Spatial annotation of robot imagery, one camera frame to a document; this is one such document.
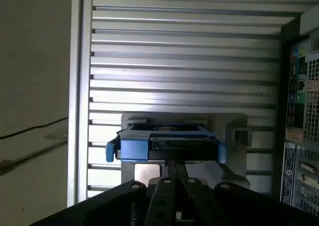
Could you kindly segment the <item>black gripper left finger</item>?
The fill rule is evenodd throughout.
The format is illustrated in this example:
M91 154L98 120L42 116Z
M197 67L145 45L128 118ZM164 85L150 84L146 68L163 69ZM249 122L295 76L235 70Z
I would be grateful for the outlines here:
M172 226L176 162L145 184L130 180L34 223L36 226Z

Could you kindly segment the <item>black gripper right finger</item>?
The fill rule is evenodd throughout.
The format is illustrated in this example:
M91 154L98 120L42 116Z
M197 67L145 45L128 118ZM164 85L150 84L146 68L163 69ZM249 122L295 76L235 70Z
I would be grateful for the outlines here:
M188 198L187 213L197 226L317 226L319 219L301 210L231 182L211 189L189 178L186 167L176 163L176 174Z

